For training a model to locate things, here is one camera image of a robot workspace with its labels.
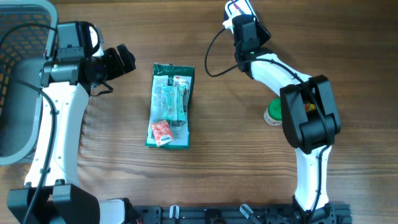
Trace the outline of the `yellow oil bottle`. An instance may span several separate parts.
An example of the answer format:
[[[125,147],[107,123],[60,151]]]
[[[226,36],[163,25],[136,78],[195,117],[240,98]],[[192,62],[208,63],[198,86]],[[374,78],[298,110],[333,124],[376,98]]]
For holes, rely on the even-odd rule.
[[[310,113],[312,111],[317,110],[317,106],[314,103],[305,103],[304,108],[306,113]]]

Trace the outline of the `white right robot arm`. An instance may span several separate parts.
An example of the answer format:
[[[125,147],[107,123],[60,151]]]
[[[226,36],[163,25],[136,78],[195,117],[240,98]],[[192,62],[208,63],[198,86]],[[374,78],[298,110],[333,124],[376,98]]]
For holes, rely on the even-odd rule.
[[[295,203],[302,219],[325,218],[328,156],[341,131],[341,121],[329,79],[311,77],[282,62],[264,48],[270,33],[253,14],[239,14],[228,26],[234,35],[235,59],[240,71],[268,86],[280,99],[282,129],[295,149],[297,188]]]

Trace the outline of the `orange tissue pack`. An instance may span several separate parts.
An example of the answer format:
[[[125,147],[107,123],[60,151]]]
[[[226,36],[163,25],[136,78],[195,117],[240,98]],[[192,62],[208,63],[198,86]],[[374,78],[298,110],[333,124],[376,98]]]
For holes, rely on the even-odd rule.
[[[150,125],[157,147],[168,144],[174,140],[172,130],[167,120],[157,121]]]

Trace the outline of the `green lid jar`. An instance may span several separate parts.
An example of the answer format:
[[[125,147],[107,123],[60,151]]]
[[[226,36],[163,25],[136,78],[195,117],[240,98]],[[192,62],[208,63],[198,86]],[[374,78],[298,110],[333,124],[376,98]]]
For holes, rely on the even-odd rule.
[[[270,102],[264,112],[264,120],[271,126],[279,126],[282,124],[282,111],[280,98],[276,98]]]

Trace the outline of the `green glove package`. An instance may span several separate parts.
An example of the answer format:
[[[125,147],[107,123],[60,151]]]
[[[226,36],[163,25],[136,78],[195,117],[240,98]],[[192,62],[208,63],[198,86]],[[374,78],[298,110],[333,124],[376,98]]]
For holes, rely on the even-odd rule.
[[[154,64],[152,74],[152,88],[150,101],[150,116],[147,129],[147,138],[145,146],[156,147],[154,135],[150,125],[157,121],[164,120],[162,118],[165,98],[162,93],[162,86],[180,86],[185,85],[187,90],[184,96],[184,110],[187,116],[186,121],[170,121],[167,120],[174,140],[168,144],[161,146],[164,149],[188,149],[190,147],[190,122],[189,109],[192,99],[193,84],[195,81],[195,67],[183,65]]]

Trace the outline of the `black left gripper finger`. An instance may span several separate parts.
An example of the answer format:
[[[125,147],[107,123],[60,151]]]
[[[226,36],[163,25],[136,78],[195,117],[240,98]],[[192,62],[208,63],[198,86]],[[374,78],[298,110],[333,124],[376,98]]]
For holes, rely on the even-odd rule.
[[[129,73],[136,69],[136,59],[135,56],[127,49],[124,44],[118,45],[117,50],[121,61],[123,62],[124,73]]]
[[[126,73],[124,69],[124,62],[121,56],[122,52],[122,47],[111,47],[104,51],[102,59],[104,60],[104,65],[106,68],[106,80],[113,80]]]

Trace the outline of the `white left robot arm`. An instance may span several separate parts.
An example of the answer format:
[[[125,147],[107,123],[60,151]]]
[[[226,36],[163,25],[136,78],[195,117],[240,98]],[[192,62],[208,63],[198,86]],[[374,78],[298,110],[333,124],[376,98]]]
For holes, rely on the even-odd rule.
[[[44,56],[23,53],[17,36],[45,26],[26,23],[1,39],[1,73],[10,81],[1,107],[1,164],[23,160],[30,169],[7,207],[21,223],[129,223],[139,219],[126,198],[99,201],[81,189],[77,171],[81,124],[92,88],[135,69],[125,45],[103,49],[85,21],[47,26]]]

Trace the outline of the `red sachet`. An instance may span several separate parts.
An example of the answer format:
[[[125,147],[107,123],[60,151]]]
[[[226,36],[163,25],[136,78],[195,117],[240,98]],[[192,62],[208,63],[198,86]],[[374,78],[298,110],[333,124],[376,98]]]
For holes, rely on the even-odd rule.
[[[237,10],[241,10],[241,8],[236,4],[236,2],[235,2],[235,0],[231,0],[231,2],[233,3],[233,5],[234,5],[234,7],[237,9]]]

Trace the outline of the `light green sachet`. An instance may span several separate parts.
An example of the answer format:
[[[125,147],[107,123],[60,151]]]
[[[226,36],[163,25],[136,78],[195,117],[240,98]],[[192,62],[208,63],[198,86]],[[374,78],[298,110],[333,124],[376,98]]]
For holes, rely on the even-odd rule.
[[[186,121],[187,115],[184,110],[184,96],[187,90],[185,85],[162,86],[162,93],[165,98],[163,119],[170,121]]]

